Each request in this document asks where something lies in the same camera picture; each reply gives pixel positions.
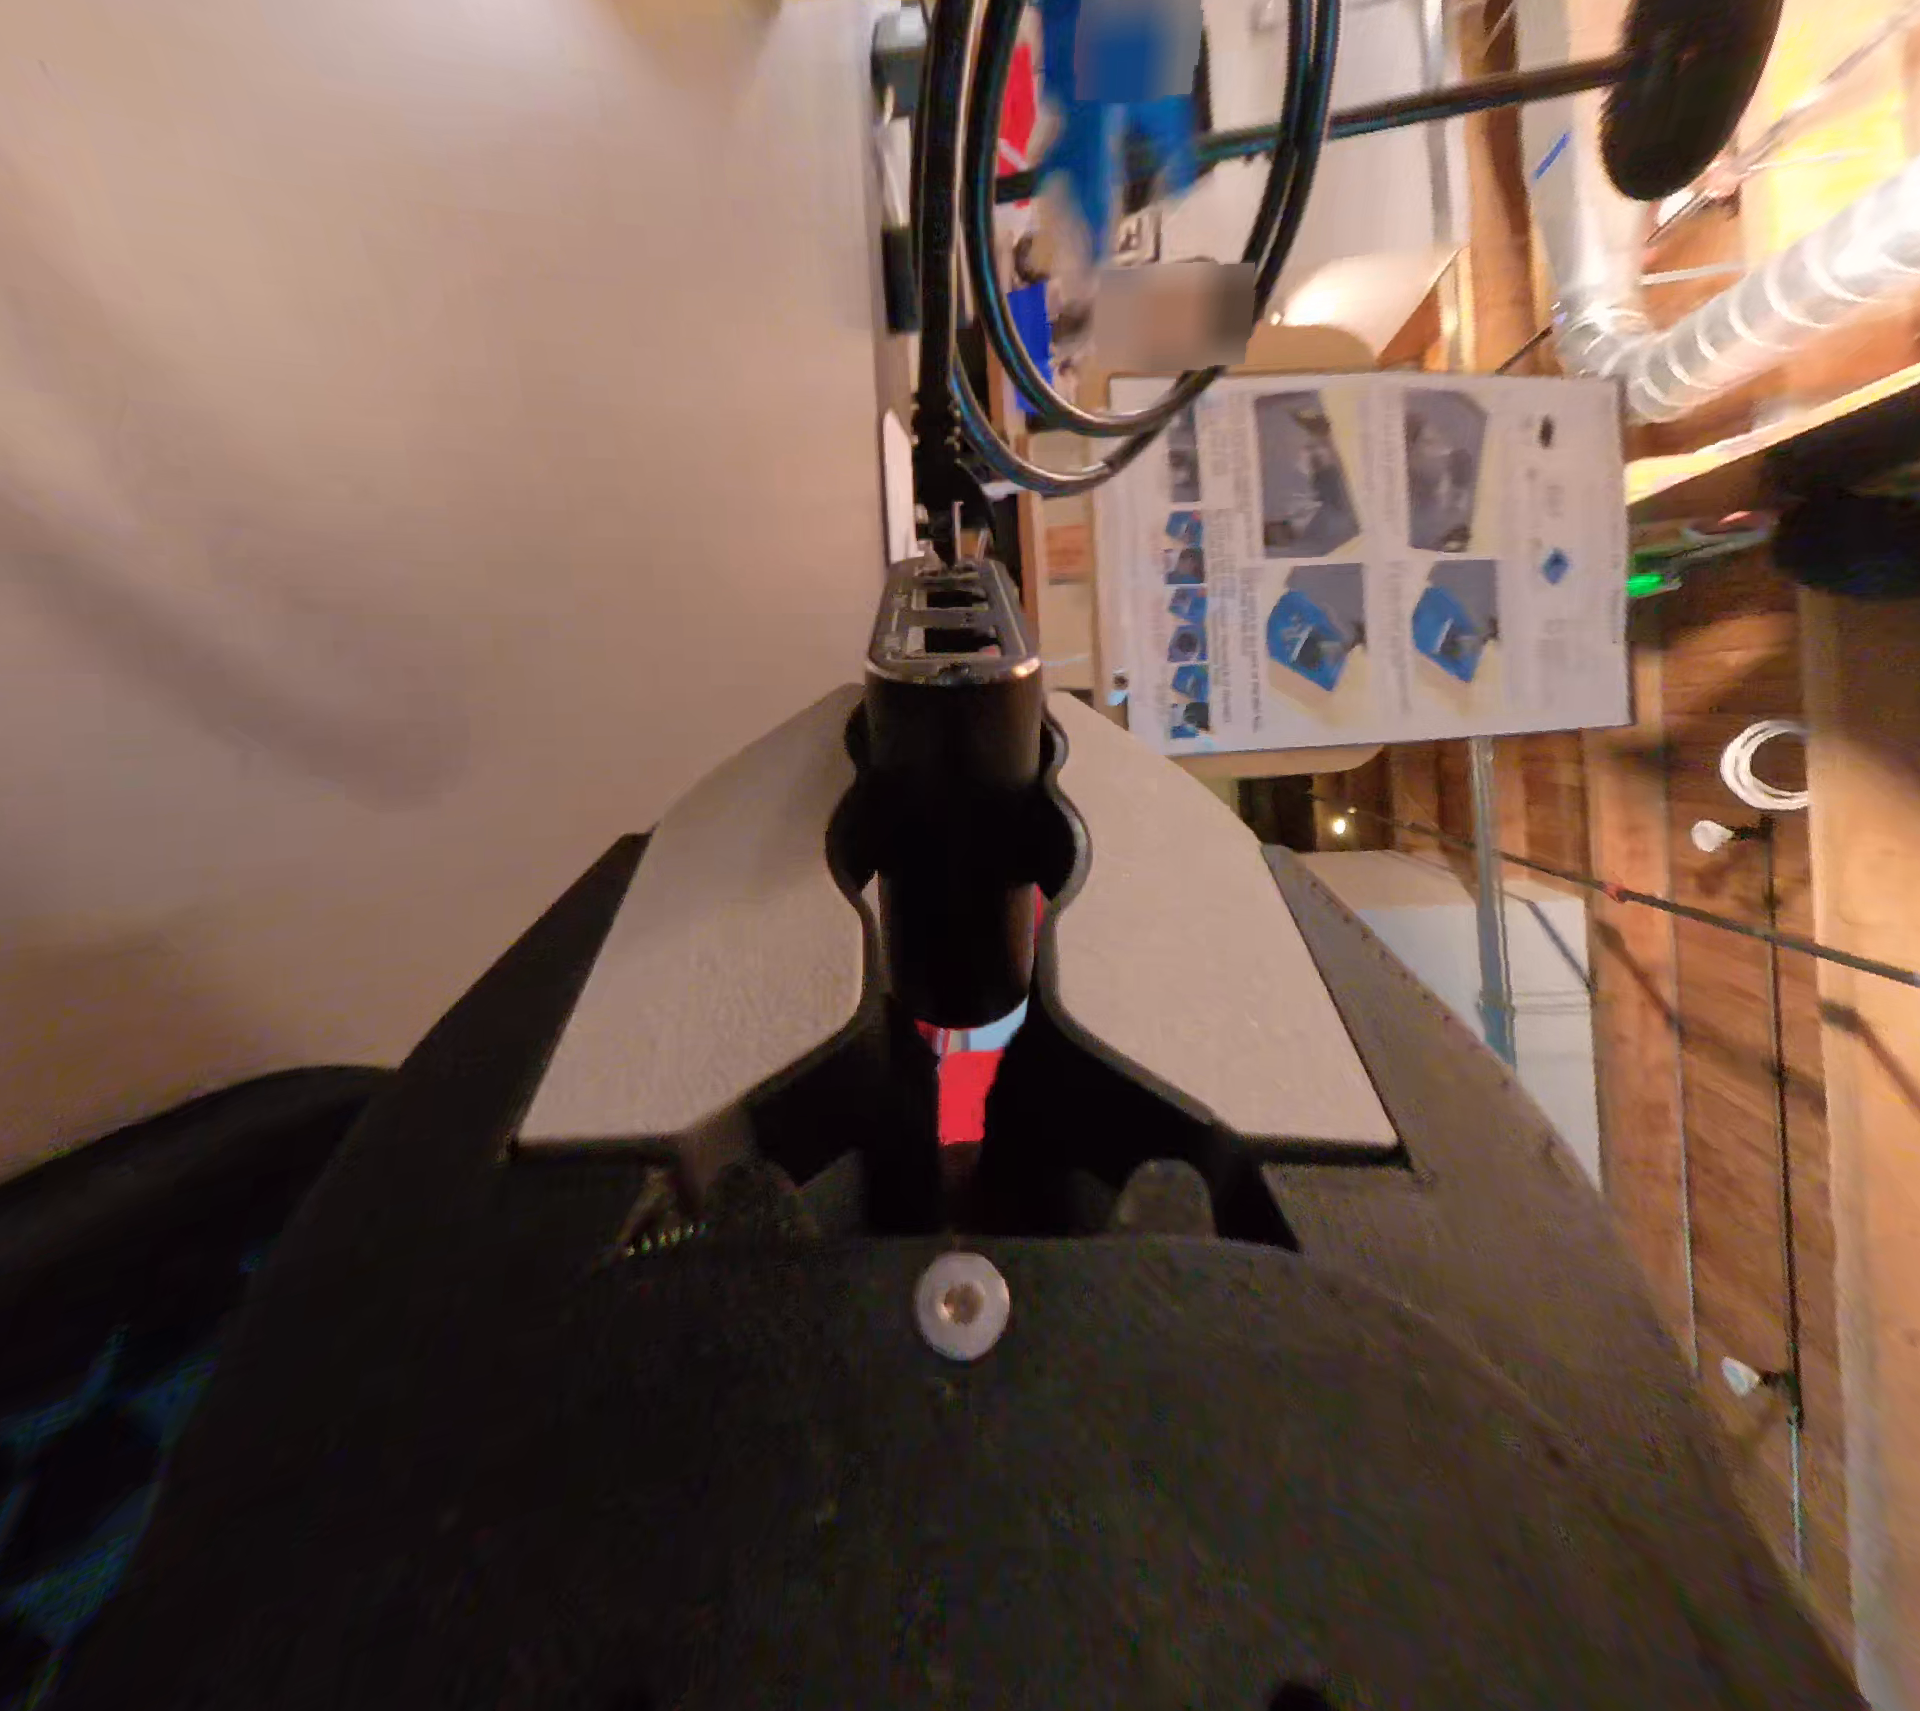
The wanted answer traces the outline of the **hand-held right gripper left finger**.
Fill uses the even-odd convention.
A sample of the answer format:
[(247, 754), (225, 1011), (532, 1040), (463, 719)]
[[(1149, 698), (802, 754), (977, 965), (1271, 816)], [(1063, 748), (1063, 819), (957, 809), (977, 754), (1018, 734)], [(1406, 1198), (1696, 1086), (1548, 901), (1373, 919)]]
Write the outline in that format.
[(868, 923), (829, 866), (857, 686), (717, 764), (658, 819), (515, 1151), (658, 1154), (683, 1187), (753, 1155), (747, 1101), (850, 1030)]

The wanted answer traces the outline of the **black ethernet switch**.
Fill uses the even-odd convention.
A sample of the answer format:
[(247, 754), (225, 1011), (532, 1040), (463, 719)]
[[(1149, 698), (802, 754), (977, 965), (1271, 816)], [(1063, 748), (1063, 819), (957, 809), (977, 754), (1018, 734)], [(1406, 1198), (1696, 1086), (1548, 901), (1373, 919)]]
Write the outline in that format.
[(932, 550), (886, 573), (863, 690), (863, 791), (902, 1005), (1004, 1019), (1034, 975), (1045, 680), (1007, 569)]

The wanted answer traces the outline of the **illustrated instruction poster board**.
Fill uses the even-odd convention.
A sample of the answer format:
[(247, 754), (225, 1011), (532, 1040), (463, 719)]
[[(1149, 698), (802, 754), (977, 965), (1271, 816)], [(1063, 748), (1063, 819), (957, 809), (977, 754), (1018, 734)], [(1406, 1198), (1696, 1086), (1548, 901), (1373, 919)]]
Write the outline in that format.
[(1218, 382), (1093, 498), (1096, 686), (1171, 758), (1616, 728), (1613, 383)]

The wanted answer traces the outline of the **black textured wrist pad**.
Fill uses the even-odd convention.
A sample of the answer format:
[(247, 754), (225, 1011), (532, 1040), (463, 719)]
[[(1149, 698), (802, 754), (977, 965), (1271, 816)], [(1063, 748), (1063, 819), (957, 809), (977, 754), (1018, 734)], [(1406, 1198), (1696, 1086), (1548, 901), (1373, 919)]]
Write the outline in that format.
[(260, 1266), (393, 1073), (283, 1069), (4, 1183), (4, 1707), (50, 1709)]

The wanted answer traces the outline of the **silver ventilation duct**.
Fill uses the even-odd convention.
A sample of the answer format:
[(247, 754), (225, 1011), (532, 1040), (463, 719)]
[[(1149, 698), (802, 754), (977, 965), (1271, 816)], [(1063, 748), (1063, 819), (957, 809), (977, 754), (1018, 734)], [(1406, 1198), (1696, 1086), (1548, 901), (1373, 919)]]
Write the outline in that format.
[[(1587, 60), (1630, 0), (1516, 0), (1527, 68)], [(1557, 354), (1641, 423), (1917, 322), (1917, 0), (1784, 0), (1763, 83), (1659, 222), (1606, 183), (1599, 97), (1521, 115)]]

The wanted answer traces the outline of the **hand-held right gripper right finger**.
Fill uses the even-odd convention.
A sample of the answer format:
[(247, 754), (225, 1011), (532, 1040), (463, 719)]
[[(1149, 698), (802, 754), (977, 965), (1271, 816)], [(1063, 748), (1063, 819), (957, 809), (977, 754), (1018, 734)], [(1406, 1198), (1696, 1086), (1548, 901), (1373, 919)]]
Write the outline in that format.
[(1054, 912), (1054, 1005), (1249, 1143), (1323, 1161), (1403, 1147), (1259, 837), (1071, 696), (1054, 787), (1079, 837)]

